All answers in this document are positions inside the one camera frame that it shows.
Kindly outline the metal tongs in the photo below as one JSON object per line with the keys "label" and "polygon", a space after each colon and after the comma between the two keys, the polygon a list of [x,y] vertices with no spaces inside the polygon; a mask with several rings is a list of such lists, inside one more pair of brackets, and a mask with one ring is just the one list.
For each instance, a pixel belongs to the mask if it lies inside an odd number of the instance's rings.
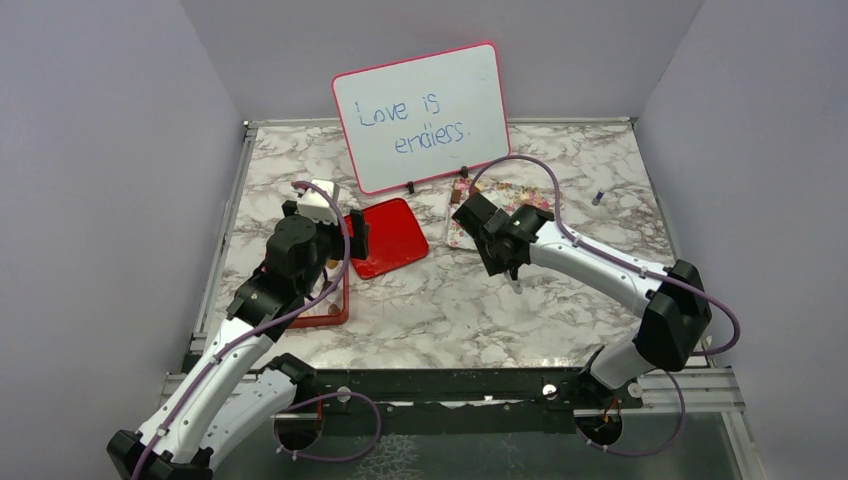
{"label": "metal tongs", "polygon": [[520,295],[523,292],[523,287],[518,276],[518,268],[509,269],[504,273],[504,276],[513,292]]}

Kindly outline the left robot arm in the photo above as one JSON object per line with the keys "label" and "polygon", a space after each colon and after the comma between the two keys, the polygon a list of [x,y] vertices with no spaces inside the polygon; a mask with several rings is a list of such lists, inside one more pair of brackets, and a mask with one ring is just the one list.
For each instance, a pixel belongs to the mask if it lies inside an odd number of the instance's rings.
{"label": "left robot arm", "polygon": [[363,211],[333,203],[287,201],[263,261],[242,284],[209,349],[169,399],[137,430],[120,430],[107,453],[123,479],[210,479],[272,414],[313,401],[313,369],[291,354],[275,357],[249,390],[245,374],[285,330],[329,290],[313,292],[328,261],[347,266],[368,255]]}

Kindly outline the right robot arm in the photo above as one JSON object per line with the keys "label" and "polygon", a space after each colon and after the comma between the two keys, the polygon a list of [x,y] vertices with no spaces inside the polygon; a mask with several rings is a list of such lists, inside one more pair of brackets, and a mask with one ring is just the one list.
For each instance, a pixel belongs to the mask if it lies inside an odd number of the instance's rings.
{"label": "right robot arm", "polygon": [[489,275],[518,282],[523,265],[565,274],[620,303],[639,318],[634,333],[590,357],[577,380],[579,398],[600,407],[635,377],[661,369],[677,372],[693,355],[711,320],[697,269],[678,261],[666,269],[655,262],[627,263],[624,253],[561,230],[556,216],[531,205],[513,213],[480,193],[452,216],[472,238]]}

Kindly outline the red box lid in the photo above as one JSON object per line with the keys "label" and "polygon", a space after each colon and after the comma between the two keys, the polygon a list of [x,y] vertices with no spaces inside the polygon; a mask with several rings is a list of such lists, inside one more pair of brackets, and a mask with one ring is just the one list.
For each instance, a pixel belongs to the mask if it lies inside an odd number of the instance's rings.
{"label": "red box lid", "polygon": [[369,227],[369,254],[353,259],[354,271],[369,280],[425,258],[429,244],[416,216],[403,198],[393,198],[362,210]]}

